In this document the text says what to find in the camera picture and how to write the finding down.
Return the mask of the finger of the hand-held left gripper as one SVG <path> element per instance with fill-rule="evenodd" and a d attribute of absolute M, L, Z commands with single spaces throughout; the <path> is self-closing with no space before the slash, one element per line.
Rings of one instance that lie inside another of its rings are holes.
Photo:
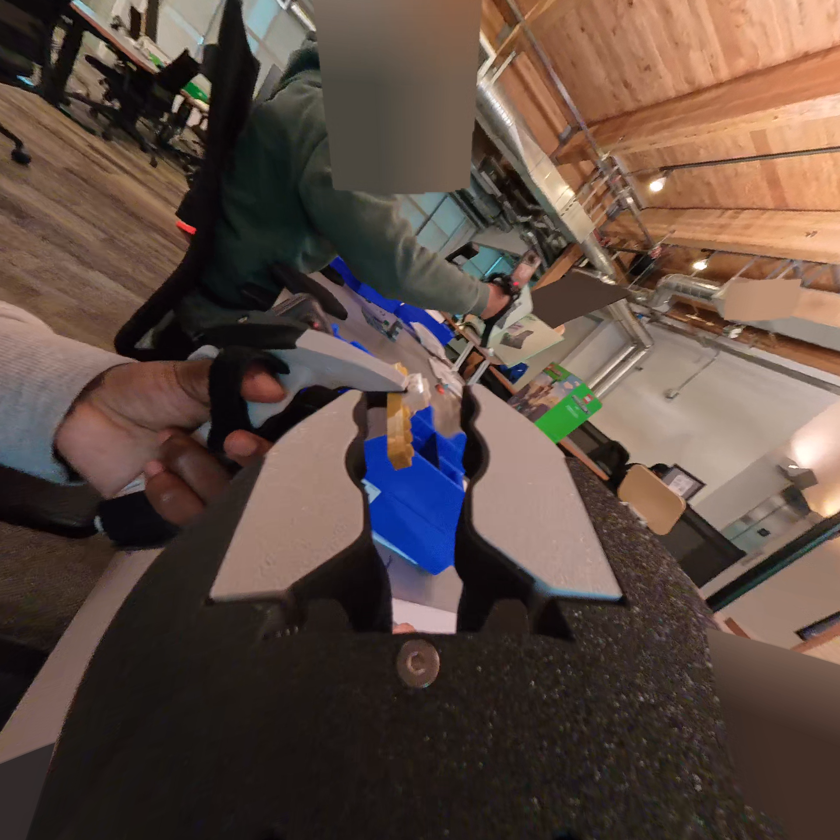
<path fill-rule="evenodd" d="M 293 326 L 291 393 L 313 386 L 360 392 L 401 393 L 408 375 L 331 332 Z"/>

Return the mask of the black office chair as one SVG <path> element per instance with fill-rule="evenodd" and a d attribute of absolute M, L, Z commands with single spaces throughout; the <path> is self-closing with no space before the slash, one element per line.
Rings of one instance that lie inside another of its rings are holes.
<path fill-rule="evenodd" d="M 259 73 L 239 1 L 224 5 L 211 70 L 204 156 L 176 212 L 178 220 L 195 231 L 181 263 L 114 339 L 120 355 L 137 361 L 183 359 L 193 348 L 184 330 L 173 323 L 175 310 L 198 286 L 213 255 L 223 175 L 249 115 Z"/>

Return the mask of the green carton box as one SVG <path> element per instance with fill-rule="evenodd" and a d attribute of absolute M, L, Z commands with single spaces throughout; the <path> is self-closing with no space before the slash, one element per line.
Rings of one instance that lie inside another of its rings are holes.
<path fill-rule="evenodd" d="M 547 366 L 533 383 L 539 394 L 528 419 L 555 445 L 602 409 L 602 400 L 590 386 L 559 364 Z"/>

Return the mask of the black background chair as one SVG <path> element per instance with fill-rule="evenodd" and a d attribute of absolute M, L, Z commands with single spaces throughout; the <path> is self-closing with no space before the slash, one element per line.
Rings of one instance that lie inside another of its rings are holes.
<path fill-rule="evenodd" d="M 172 110 L 175 98 L 199 74 L 199 63 L 187 50 L 158 70 L 142 68 L 127 58 L 115 66 L 94 56 L 87 56 L 86 62 L 101 75 L 102 99 L 96 101 L 74 91 L 67 94 L 68 99 L 85 104 L 92 116 L 108 121 L 101 135 L 104 140 L 111 140 L 116 131 L 128 135 L 148 156 L 150 165 L 156 167 L 156 152 L 138 125 L 142 119 L 159 121 Z"/>

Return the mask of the blue plastic bin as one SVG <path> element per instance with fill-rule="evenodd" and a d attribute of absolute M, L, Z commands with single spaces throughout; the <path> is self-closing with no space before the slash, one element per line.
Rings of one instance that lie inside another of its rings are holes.
<path fill-rule="evenodd" d="M 371 527 L 374 536 L 430 574 L 454 565 L 455 537 L 465 498 L 466 435 L 447 437 L 434 424 L 434 408 L 411 420 L 414 456 L 396 469 L 386 436 L 364 443 Z"/>
<path fill-rule="evenodd" d="M 391 322 L 397 319 L 407 327 L 415 323 L 422 324 L 443 345 L 448 344 L 455 337 L 455 332 L 443 320 L 441 314 L 383 297 L 372 287 L 359 281 L 340 257 L 333 259 L 322 273 L 332 279 L 340 277 L 343 283 L 367 305 L 389 313 Z"/>

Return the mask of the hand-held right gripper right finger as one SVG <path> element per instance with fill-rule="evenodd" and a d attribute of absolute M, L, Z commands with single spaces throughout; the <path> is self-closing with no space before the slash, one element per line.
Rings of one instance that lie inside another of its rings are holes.
<path fill-rule="evenodd" d="M 557 445 L 483 385 L 465 387 L 460 420 L 456 632 L 571 634 L 565 606 L 619 604 L 622 588 Z"/>

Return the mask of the person's left hand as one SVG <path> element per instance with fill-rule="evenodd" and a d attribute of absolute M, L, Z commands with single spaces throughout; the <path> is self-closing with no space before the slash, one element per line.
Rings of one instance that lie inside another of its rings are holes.
<path fill-rule="evenodd" d="M 224 457 L 194 438 L 209 420 L 210 360 L 135 362 L 93 380 L 58 426 L 56 454 L 105 498 L 144 478 L 152 508 L 184 527 L 219 497 L 232 479 L 229 461 L 246 466 L 270 448 L 236 431 Z"/>

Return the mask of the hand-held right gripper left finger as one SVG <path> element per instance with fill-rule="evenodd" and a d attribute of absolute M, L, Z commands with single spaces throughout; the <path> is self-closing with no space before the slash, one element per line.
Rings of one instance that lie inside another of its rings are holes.
<path fill-rule="evenodd" d="M 392 594 L 372 538 L 365 396 L 348 391 L 269 451 L 211 587 L 211 602 L 278 603 L 304 618 L 339 604 L 355 631 L 390 631 Z"/>

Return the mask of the yellow long brick plate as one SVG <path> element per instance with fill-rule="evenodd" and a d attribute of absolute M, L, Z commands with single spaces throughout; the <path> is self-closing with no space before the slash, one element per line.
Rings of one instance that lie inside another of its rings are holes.
<path fill-rule="evenodd" d="M 395 470 L 412 465 L 415 455 L 412 429 L 414 414 L 415 408 L 408 395 L 396 392 L 386 395 L 386 453 Z"/>

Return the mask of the silver ceiling duct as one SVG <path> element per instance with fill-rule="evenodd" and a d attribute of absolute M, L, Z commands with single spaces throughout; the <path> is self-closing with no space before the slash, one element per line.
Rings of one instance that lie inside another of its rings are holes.
<path fill-rule="evenodd" d="M 503 91 L 485 75 L 477 78 L 476 95 L 479 124 L 543 212 L 562 235 L 581 247 L 594 270 L 610 276 L 613 270 L 594 236 L 592 219 Z"/>

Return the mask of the wooden chair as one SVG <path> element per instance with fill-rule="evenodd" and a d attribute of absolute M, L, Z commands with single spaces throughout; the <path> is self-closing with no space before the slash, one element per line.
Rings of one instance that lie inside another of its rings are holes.
<path fill-rule="evenodd" d="M 617 498 L 655 535 L 669 534 L 686 511 L 686 500 L 668 487 L 651 469 L 633 464 L 618 486 Z"/>

